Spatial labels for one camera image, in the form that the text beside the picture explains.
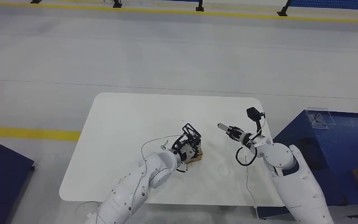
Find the table top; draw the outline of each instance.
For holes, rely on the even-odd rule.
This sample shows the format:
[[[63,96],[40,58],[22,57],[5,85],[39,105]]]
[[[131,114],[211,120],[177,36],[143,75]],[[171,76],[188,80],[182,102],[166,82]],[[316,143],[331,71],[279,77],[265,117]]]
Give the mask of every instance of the table top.
[[[255,133],[256,125],[246,114],[252,106],[263,111],[254,98],[99,94],[61,184],[60,196],[68,201],[104,201],[118,180],[142,159],[144,142],[182,134],[182,127],[190,123],[202,135],[202,160],[152,189],[146,203],[252,206],[246,168],[235,160],[241,144],[217,127],[223,123]],[[262,132],[271,137],[267,125]],[[176,138],[168,140],[171,146]],[[147,144],[144,155],[159,152],[164,143]],[[248,173],[248,186],[258,206],[283,206],[262,158],[248,167]]]

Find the yellow floor line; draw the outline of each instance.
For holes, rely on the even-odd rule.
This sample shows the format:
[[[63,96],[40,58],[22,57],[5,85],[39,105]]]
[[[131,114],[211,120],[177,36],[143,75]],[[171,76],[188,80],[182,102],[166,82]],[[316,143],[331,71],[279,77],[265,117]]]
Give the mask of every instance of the yellow floor line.
[[[246,13],[234,12],[196,12],[185,10],[158,10],[147,8],[111,8],[111,7],[97,7],[97,6],[71,6],[71,5],[57,5],[57,4],[30,4],[30,3],[10,3],[0,2],[0,6],[16,6],[16,7],[40,7],[40,8],[58,8],[68,10],[96,10],[96,11],[120,11],[120,12],[144,12],[144,13],[168,13],[168,14],[187,14],[187,15],[202,15],[202,16],[225,16],[225,17],[240,17],[240,18],[259,18],[268,20],[298,20],[298,21],[317,21],[317,22],[358,22],[358,18],[321,18],[321,17],[297,17],[297,16],[278,16],[278,15],[254,15]]]
[[[81,132],[0,127],[0,138],[27,138],[57,141],[78,141]]]

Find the gray floor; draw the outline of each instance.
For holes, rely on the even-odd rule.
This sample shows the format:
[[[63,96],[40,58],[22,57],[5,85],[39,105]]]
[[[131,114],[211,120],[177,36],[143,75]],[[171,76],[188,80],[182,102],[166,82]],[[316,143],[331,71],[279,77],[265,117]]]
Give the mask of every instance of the gray floor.
[[[97,94],[137,92],[255,97],[275,136],[309,106],[358,112],[357,28],[0,7],[0,126],[81,130]],[[12,223],[81,223],[93,209],[76,216],[78,203],[58,196],[75,143],[0,143],[37,166]],[[290,223],[253,218],[250,208],[145,205],[133,223]]]

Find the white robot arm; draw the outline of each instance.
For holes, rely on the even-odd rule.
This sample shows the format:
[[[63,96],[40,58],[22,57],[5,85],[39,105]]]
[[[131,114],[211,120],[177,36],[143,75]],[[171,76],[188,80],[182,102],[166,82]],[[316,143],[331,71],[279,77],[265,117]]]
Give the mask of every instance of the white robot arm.
[[[150,154],[137,169],[120,179],[86,224],[124,224],[148,199],[151,188],[164,184],[182,162],[195,158],[201,135],[190,124],[183,131],[171,149]]]
[[[282,202],[296,221],[304,224],[333,224],[321,187],[298,148],[294,145],[287,147],[281,143],[273,143],[271,139],[262,136],[260,119],[265,114],[259,113],[255,108],[248,109],[247,113],[257,124],[255,135],[245,133],[237,127],[223,124],[218,124],[218,127],[226,131],[231,139],[249,148],[250,152],[255,154],[253,160],[256,157],[263,158]],[[296,172],[287,176],[277,174],[277,168],[289,170],[296,163],[299,165]]]

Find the clear acrylic box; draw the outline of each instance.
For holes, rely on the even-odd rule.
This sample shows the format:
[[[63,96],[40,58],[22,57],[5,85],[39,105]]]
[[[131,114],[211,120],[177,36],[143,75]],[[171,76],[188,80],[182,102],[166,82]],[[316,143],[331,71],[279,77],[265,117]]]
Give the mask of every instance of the clear acrylic box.
[[[306,113],[312,128],[330,129],[336,125],[327,108],[307,108]]]

